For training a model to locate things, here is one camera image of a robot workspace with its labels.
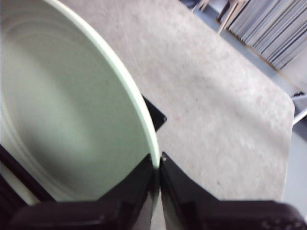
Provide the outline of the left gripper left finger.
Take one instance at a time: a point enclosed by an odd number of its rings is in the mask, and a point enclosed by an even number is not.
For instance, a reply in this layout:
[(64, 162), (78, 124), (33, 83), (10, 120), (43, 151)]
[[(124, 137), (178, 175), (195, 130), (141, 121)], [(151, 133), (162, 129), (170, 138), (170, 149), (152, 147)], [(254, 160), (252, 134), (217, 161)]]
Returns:
[(147, 154), (116, 186), (98, 200), (43, 202), (23, 207), (9, 230), (148, 230), (155, 203), (155, 170)]

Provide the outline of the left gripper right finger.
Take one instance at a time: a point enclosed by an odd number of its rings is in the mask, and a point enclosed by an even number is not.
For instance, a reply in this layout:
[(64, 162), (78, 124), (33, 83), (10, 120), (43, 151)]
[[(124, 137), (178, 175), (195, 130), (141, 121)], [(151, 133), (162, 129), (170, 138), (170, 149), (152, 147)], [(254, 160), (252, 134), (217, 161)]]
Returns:
[(165, 153), (160, 159), (161, 200), (168, 230), (305, 230), (292, 205), (270, 200), (219, 200)]

